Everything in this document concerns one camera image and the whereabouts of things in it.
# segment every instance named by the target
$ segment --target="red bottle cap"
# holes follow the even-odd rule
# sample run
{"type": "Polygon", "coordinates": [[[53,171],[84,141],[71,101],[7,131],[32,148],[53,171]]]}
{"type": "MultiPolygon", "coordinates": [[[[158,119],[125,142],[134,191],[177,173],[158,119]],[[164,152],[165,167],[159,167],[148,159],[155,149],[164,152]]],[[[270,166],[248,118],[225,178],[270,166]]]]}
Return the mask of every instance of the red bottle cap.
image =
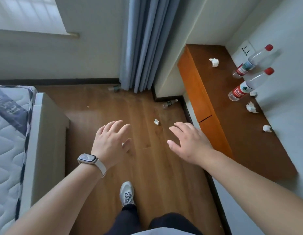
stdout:
{"type": "Polygon", "coordinates": [[[265,49],[266,49],[267,51],[271,51],[271,50],[273,49],[273,45],[268,44],[268,45],[265,47],[265,49]]]}
{"type": "Polygon", "coordinates": [[[273,69],[273,68],[267,68],[264,72],[265,72],[267,75],[271,75],[272,73],[274,73],[274,69],[273,69]]]}

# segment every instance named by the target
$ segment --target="forearm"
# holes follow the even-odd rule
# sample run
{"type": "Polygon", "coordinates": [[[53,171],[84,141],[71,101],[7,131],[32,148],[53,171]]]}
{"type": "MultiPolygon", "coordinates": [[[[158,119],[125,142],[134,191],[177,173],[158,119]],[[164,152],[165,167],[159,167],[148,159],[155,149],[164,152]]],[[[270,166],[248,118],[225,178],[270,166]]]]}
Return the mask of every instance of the forearm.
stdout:
{"type": "Polygon", "coordinates": [[[101,171],[81,164],[25,213],[5,235],[69,234],[101,171]]]}
{"type": "Polygon", "coordinates": [[[211,150],[200,165],[266,234],[303,234],[303,199],[211,150]]]}

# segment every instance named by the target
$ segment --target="shoelace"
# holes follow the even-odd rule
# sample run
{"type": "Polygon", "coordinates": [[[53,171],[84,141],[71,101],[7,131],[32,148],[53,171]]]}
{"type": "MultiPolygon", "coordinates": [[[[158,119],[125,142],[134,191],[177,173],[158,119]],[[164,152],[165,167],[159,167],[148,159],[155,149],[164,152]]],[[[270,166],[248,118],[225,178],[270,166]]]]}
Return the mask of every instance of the shoelace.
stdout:
{"type": "Polygon", "coordinates": [[[132,201],[133,201],[133,195],[132,195],[132,193],[130,191],[127,192],[127,193],[125,193],[125,195],[124,195],[124,202],[126,204],[128,204],[128,203],[130,203],[132,201]]]}

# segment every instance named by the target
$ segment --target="pant leg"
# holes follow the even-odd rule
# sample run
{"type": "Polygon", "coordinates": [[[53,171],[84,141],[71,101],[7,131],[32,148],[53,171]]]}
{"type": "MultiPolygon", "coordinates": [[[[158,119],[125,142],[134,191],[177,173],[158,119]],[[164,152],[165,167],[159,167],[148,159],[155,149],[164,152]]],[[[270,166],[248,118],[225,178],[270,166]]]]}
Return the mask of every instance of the pant leg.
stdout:
{"type": "Polygon", "coordinates": [[[136,205],[124,206],[105,235],[130,235],[141,231],[136,205]]]}
{"type": "Polygon", "coordinates": [[[203,235],[186,217],[177,213],[168,213],[161,217],[154,218],[148,229],[159,227],[169,227],[178,229],[187,233],[203,235]]]}

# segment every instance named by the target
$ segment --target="hand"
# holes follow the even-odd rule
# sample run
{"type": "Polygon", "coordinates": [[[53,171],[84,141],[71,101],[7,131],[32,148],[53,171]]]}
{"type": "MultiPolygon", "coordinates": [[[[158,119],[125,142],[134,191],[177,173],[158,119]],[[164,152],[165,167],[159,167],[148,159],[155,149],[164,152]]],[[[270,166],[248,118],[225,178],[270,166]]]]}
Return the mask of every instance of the hand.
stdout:
{"type": "Polygon", "coordinates": [[[176,122],[174,125],[169,129],[180,140],[181,146],[168,140],[170,149],[186,162],[200,165],[205,154],[214,150],[208,138],[190,123],[176,122]]]}
{"type": "Polygon", "coordinates": [[[107,170],[122,161],[130,150],[131,139],[126,139],[130,124],[122,128],[121,126],[122,120],[113,121],[102,126],[96,133],[91,154],[96,156],[107,170]]]}

